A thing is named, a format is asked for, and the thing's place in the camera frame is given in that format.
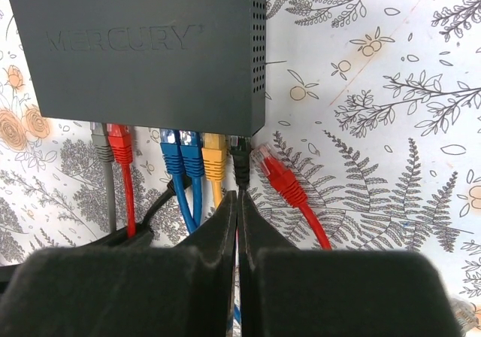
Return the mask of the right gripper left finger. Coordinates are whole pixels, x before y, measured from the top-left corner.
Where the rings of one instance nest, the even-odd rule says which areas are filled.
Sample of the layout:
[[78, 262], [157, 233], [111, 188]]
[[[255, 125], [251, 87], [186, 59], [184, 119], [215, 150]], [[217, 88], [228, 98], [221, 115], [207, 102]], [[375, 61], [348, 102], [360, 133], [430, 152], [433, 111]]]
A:
[[3, 336], [230, 336], [237, 194], [175, 247], [50, 248], [1, 299]]

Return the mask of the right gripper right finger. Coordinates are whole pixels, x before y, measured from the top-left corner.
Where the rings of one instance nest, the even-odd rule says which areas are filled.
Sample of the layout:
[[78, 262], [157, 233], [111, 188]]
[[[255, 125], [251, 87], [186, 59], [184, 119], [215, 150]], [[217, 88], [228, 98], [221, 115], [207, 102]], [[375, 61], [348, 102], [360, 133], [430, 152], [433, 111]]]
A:
[[237, 198], [245, 336], [458, 336], [437, 270], [405, 251], [301, 250]]

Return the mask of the black network switch box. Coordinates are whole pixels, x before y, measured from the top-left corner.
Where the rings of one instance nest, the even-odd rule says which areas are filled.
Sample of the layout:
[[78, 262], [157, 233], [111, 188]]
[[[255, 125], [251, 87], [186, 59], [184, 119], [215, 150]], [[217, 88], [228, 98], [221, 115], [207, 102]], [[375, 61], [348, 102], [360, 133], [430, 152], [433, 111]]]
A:
[[224, 135], [265, 124], [265, 0], [9, 0], [45, 117]]

